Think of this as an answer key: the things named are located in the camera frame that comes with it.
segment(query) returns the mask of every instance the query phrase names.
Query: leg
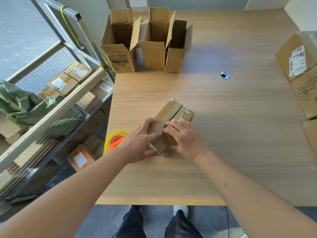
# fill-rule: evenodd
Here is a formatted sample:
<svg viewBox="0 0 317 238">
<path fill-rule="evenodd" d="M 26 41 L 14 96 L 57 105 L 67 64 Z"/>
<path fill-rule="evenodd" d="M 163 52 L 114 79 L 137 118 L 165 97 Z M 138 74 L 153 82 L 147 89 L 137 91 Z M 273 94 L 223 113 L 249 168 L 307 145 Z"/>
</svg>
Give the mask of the leg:
<svg viewBox="0 0 317 238">
<path fill-rule="evenodd" d="M 132 205 L 123 217 L 123 222 L 117 231 L 116 238 L 146 238 L 143 230 L 141 206 Z"/>
<path fill-rule="evenodd" d="M 186 217 L 188 214 L 188 207 L 174 206 L 176 215 L 168 224 L 165 230 L 165 238 L 203 238 L 195 226 Z"/>
</svg>

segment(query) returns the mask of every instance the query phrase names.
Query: hand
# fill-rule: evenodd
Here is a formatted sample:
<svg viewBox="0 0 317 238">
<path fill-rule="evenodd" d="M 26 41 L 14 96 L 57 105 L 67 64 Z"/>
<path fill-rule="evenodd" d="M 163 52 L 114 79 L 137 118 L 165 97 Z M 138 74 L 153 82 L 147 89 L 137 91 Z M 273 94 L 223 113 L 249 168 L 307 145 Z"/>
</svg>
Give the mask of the hand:
<svg viewBox="0 0 317 238">
<path fill-rule="evenodd" d="M 136 163 L 151 156 L 161 156 L 157 150 L 151 149 L 149 143 L 164 135 L 163 131 L 148 135 L 146 133 L 149 125 L 154 123 L 153 118 L 143 121 L 140 127 L 131 132 L 125 139 L 115 148 L 119 148 L 126 152 L 127 163 Z"/>
<path fill-rule="evenodd" d="M 194 161 L 199 154 L 209 150 L 191 122 L 184 119 L 172 119 L 166 122 L 166 125 L 168 126 L 163 129 L 163 132 L 173 136 L 178 145 L 170 146 L 165 153 L 177 152 L 186 159 Z"/>
</svg>

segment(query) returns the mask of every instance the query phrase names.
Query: wood grain surface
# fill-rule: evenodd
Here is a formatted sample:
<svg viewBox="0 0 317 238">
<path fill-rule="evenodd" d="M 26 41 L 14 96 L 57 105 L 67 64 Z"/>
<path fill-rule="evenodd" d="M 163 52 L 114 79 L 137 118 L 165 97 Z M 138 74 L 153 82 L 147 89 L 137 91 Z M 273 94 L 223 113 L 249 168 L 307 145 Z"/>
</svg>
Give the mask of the wood grain surface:
<svg viewBox="0 0 317 238">
<path fill-rule="evenodd" d="M 176 98 L 196 113 L 192 123 L 221 159 L 292 205 L 316 206 L 306 120 L 274 59 L 295 24 L 284 10 L 178 11 L 176 19 L 194 24 L 181 73 L 117 73 L 107 135 L 131 132 Z M 220 78 L 223 70 L 229 80 Z M 175 156 L 127 165 L 97 204 L 225 203 L 195 164 Z"/>
</svg>

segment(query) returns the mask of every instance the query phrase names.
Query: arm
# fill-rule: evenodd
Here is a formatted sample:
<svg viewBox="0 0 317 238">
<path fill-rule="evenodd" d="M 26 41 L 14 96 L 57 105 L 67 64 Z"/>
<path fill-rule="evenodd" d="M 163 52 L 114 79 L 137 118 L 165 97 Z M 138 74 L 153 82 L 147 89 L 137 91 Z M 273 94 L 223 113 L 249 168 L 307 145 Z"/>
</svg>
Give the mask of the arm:
<svg viewBox="0 0 317 238">
<path fill-rule="evenodd" d="M 297 238 L 317 234 L 313 220 L 211 152 L 190 122 L 172 120 L 166 124 L 169 126 L 163 131 L 178 143 L 167 152 L 178 152 L 201 168 L 248 237 Z"/>
<path fill-rule="evenodd" d="M 128 163 L 161 155 L 147 150 L 163 133 L 147 135 L 152 118 L 116 148 L 79 173 L 64 180 L 0 226 L 0 237 L 73 237 L 111 181 Z"/>
</svg>

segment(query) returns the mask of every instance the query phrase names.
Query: jeans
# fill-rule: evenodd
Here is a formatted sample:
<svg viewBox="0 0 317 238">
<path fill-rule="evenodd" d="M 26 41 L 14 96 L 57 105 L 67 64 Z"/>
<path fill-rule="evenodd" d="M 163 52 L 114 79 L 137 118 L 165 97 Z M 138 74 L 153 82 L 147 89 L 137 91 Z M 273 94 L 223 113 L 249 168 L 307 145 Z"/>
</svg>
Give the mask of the jeans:
<svg viewBox="0 0 317 238">
<path fill-rule="evenodd" d="M 139 210 L 131 209 L 123 217 L 116 238 L 146 238 L 143 216 Z M 176 214 L 165 229 L 165 238 L 203 238 L 194 225 L 183 214 Z"/>
</svg>

